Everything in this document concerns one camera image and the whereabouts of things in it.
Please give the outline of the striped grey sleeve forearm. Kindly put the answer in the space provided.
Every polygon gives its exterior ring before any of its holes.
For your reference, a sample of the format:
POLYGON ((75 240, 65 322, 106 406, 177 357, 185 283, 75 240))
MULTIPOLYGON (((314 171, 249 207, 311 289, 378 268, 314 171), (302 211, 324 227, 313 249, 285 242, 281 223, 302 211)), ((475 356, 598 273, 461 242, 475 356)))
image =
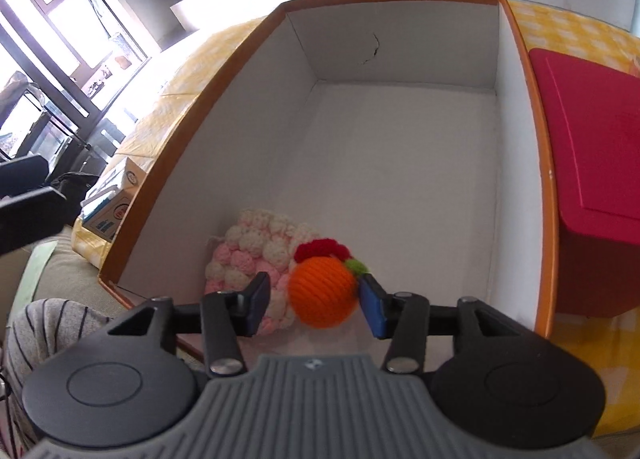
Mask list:
POLYGON ((1 415, 1 432, 8 441, 11 458, 23 456, 39 441, 22 403, 28 376, 47 359, 110 320, 87 305, 63 299, 29 303, 13 317, 4 342, 1 369, 10 391, 6 411, 1 415))

